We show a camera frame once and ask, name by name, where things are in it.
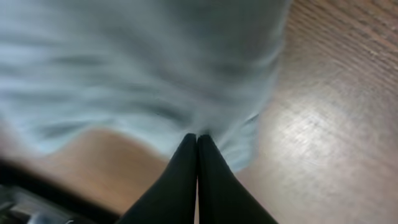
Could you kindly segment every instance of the brown wood tabletop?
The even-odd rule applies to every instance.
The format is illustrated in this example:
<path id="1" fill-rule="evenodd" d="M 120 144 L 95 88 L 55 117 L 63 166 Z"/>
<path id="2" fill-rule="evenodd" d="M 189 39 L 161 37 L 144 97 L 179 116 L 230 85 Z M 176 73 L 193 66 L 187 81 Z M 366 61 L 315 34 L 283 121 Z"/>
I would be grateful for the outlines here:
<path id="1" fill-rule="evenodd" d="M 237 175 L 280 223 L 398 223 L 398 2 L 295 0 L 260 137 Z M 9 158 L 119 213 L 166 165 L 101 130 Z"/>

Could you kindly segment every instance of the wooden table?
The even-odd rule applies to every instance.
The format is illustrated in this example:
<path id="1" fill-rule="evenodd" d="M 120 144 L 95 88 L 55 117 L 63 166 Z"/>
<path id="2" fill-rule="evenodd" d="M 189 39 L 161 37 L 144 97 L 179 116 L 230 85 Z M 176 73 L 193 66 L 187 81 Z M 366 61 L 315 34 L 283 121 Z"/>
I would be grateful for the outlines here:
<path id="1" fill-rule="evenodd" d="M 241 182 L 280 223 L 398 223 L 396 1 L 295 0 L 283 61 Z M 46 158 L 3 156 L 119 213 L 166 164 L 98 130 Z"/>

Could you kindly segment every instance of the crumpled cloth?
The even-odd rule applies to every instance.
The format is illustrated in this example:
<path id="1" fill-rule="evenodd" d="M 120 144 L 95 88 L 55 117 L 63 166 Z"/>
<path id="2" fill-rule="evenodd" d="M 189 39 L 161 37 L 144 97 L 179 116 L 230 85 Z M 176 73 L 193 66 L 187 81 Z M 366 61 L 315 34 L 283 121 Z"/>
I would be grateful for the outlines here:
<path id="1" fill-rule="evenodd" d="M 289 5 L 0 1 L 1 116 L 43 153 L 95 126 L 168 157 L 206 133 L 240 170 L 256 155 Z"/>

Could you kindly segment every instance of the cloth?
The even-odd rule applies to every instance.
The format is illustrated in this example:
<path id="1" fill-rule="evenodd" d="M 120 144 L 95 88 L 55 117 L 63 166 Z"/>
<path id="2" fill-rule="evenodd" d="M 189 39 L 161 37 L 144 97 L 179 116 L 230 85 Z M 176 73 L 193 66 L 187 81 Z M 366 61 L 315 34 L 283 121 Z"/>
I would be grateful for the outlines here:
<path id="1" fill-rule="evenodd" d="M 117 224 L 193 223 L 197 181 L 200 223 L 277 223 L 236 180 L 212 138 L 188 134 L 158 181 Z"/>
<path id="2" fill-rule="evenodd" d="M 232 170 L 255 156 L 290 0 L 0 1 L 0 113 L 51 153 L 104 126 L 171 157 L 209 133 Z"/>

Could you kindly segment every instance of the black pointed object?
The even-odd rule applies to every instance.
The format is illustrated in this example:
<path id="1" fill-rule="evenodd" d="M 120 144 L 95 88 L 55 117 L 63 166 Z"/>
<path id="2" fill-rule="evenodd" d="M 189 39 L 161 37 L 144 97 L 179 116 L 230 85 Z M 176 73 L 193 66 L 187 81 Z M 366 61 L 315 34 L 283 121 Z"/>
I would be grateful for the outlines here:
<path id="1" fill-rule="evenodd" d="M 277 223 L 235 178 L 209 135 L 199 137 L 197 148 L 200 223 Z"/>
<path id="2" fill-rule="evenodd" d="M 156 183 L 117 224 L 189 224 L 197 193 L 196 136 L 188 134 Z"/>

